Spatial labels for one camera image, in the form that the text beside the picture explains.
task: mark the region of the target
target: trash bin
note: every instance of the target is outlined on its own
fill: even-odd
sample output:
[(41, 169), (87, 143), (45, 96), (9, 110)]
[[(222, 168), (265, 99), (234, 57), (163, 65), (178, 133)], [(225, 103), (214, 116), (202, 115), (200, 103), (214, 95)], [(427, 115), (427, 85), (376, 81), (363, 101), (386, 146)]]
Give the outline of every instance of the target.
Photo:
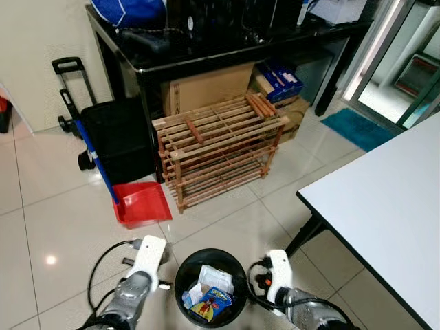
[[(184, 291), (188, 291), (188, 289), (197, 284), (200, 269), (203, 265), (209, 265), (229, 273), (232, 275), (232, 282), (234, 284), (234, 304), (211, 322), (204, 322), (201, 318), (196, 317), (185, 308), (182, 300)], [(241, 267), (240, 262), (231, 254), (218, 249), (200, 250), (191, 254), (179, 267), (175, 279), (174, 293), (180, 311), (189, 321), (202, 328), (223, 327), (235, 320), (245, 307), (248, 297), (246, 273), (243, 267)]]
[(0, 133), (7, 133), (12, 111), (12, 104), (0, 97)]

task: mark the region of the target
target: tile floor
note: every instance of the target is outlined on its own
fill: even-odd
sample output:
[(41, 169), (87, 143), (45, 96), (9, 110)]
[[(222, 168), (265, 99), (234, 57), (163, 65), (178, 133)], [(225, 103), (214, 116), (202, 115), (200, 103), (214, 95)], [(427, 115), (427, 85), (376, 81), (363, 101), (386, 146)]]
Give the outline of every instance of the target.
[[(345, 107), (334, 101), (327, 115)], [(89, 315), (87, 279), (113, 243), (152, 234), (172, 243), (159, 277), (173, 281), (179, 264), (201, 248), (221, 248), (247, 268), (271, 248), (284, 248), (309, 218), (295, 192), (363, 152), (320, 123), (311, 111), (295, 140), (281, 145), (270, 175), (178, 214), (126, 230), (115, 219), (99, 173), (76, 165), (83, 143), (60, 129), (31, 135), (19, 116), (0, 135), (0, 329), (80, 327)], [(124, 275), (121, 247), (105, 260), (93, 286), (97, 301)], [(391, 295), (330, 233), (291, 259), (294, 283), (338, 304), (361, 329), (419, 329)], [(138, 329), (194, 329), (172, 291), (147, 301)], [(226, 329), (294, 329), (259, 306), (247, 306)]]

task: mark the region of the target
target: blue bag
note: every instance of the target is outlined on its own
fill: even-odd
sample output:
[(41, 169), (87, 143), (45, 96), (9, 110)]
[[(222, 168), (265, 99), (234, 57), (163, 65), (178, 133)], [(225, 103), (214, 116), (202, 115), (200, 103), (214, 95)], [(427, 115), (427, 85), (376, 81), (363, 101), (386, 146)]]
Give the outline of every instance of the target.
[(117, 28), (136, 28), (154, 23), (165, 26), (162, 0), (91, 0), (96, 12)]

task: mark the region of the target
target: dustpan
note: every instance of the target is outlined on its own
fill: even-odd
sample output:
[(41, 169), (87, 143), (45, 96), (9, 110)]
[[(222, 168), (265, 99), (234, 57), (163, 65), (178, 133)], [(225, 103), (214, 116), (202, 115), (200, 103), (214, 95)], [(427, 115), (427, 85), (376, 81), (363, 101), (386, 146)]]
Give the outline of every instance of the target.
[(160, 220), (171, 220), (171, 212), (160, 184), (156, 182), (145, 182), (140, 184), (111, 185), (105, 173), (104, 166), (101, 164), (98, 154), (91, 143), (89, 134), (80, 120), (79, 112), (72, 101), (69, 91), (67, 89), (61, 89), (60, 94), (113, 198), (113, 209), (115, 210), (118, 221), (131, 229)]
[(113, 189), (119, 199), (119, 204), (113, 200), (113, 209), (128, 229), (173, 218), (162, 187), (156, 182), (117, 184)]

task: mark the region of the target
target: wooden shoe rack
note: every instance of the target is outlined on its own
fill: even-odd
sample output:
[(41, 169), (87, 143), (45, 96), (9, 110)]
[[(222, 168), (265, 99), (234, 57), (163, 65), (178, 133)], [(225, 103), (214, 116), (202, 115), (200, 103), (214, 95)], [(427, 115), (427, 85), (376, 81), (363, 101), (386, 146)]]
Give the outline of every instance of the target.
[[(235, 98), (153, 121), (162, 175), (181, 213), (269, 172), (289, 119), (273, 111), (261, 116), (248, 100)], [(274, 131), (276, 137), (268, 138)]]

